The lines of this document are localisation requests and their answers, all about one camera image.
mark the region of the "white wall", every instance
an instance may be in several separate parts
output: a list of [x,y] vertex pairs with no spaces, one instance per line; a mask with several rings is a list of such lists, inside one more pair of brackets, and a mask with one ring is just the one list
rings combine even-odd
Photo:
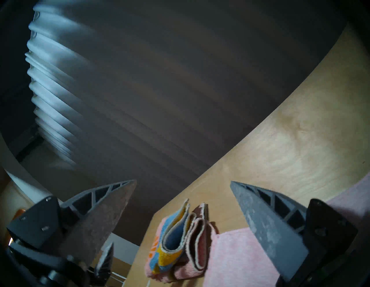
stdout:
[[10,152],[2,135],[0,134],[0,163],[15,184],[31,199],[34,203],[51,195],[51,193],[35,180],[28,171],[22,167]]
[[99,186],[93,179],[61,159],[44,142],[21,165],[53,195],[66,201],[76,194]]
[[104,249],[109,244],[111,244],[111,242],[114,242],[114,253],[113,253],[114,257],[132,265],[136,253],[139,250],[139,246],[137,246],[134,243],[131,243],[130,241],[127,241],[126,239],[123,239],[122,237],[119,237],[118,235],[115,235],[114,233],[111,233],[107,241],[102,246],[101,250],[104,251]]

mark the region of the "wooden surface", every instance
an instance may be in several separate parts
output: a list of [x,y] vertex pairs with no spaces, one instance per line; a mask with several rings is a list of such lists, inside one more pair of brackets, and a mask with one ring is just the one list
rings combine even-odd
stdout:
[[[144,264],[160,220],[185,198],[209,205],[220,233],[247,226],[230,190],[240,181],[307,206],[328,200],[370,170],[370,59],[350,26],[311,75],[236,147],[153,217],[125,287],[145,287]],[[202,286],[203,278],[168,286]],[[151,281],[150,286],[162,286]]]

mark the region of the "pink cloth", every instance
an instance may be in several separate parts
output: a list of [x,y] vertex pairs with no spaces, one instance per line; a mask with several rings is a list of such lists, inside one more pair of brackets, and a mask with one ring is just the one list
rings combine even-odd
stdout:
[[203,287],[275,286],[279,273],[249,228],[216,234]]
[[[350,249],[361,246],[370,234],[370,173],[328,204],[354,224],[359,233]],[[249,228],[216,234],[203,287],[275,286],[279,274]]]

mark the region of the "white stitched edge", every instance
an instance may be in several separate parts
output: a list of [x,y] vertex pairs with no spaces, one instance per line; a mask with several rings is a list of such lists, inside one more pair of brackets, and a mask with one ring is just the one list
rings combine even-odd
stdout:
[[169,234],[170,234],[170,231],[171,229],[177,227],[178,225],[181,224],[182,220],[179,220],[175,225],[173,225],[171,228],[170,228],[170,225],[167,227],[166,231],[165,231],[165,235],[163,236],[162,240],[161,240],[161,244],[160,244],[160,248],[163,250],[164,253],[167,253],[167,254],[174,254],[174,253],[177,253],[178,251],[180,251],[181,249],[184,248],[184,239],[185,239],[185,229],[186,229],[186,226],[187,226],[187,222],[189,221],[189,208],[190,208],[190,204],[188,203],[189,199],[186,199],[184,204],[182,205],[181,209],[184,207],[184,205],[186,205],[186,209],[185,209],[185,213],[183,215],[183,217],[185,217],[186,215],[186,219],[185,219],[185,223],[184,223],[184,229],[183,229],[183,232],[182,232],[182,237],[181,237],[181,241],[180,241],[180,245],[178,248],[176,248],[175,250],[168,250],[167,248],[165,248],[163,246],[163,242],[165,242],[165,240],[168,238]]
[[202,218],[202,229],[201,231],[199,232],[198,236],[196,237],[196,240],[195,240],[195,264],[197,266],[198,269],[202,270],[206,267],[206,265],[204,264],[204,266],[201,266],[199,264],[199,240],[201,238],[201,236],[203,235],[204,233],[204,229],[205,229],[205,220]]

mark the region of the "wood grain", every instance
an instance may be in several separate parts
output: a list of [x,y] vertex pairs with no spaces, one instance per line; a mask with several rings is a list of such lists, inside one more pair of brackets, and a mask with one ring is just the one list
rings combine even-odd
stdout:
[[[209,205],[220,233],[247,226],[230,190],[240,181],[307,205],[328,200],[370,170],[370,58],[350,26],[307,79],[260,125],[153,217],[125,287],[146,286],[144,264],[160,220],[185,198]],[[171,286],[201,286],[203,278]],[[151,281],[150,286],[162,283]]]

